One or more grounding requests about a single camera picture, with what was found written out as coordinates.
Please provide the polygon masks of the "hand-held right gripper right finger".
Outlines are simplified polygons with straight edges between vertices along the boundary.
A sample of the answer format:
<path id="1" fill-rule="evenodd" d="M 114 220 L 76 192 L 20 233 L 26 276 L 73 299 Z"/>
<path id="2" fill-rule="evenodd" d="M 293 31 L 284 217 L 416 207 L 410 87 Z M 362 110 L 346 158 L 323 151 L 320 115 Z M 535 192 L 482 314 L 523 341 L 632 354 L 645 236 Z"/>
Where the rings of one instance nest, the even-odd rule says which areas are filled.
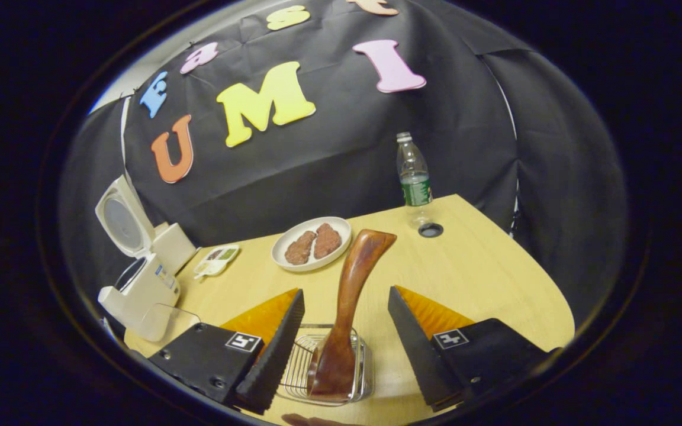
<path id="1" fill-rule="evenodd" d="M 390 289 L 388 311 L 420 393 L 435 412 L 484 404 L 551 356 L 500 319 L 467 324 L 462 315 L 401 286 Z"/>

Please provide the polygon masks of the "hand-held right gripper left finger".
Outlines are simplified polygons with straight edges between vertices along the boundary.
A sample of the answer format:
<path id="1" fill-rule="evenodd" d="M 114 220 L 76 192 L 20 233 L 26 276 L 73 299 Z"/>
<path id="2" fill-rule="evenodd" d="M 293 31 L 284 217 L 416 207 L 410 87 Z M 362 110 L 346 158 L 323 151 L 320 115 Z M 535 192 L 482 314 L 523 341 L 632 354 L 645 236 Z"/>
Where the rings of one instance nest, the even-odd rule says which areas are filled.
<path id="1" fill-rule="evenodd" d="M 290 289 L 220 327 L 195 322 L 149 360 L 219 404 L 263 414 L 272 404 L 304 314 L 303 291 Z"/>

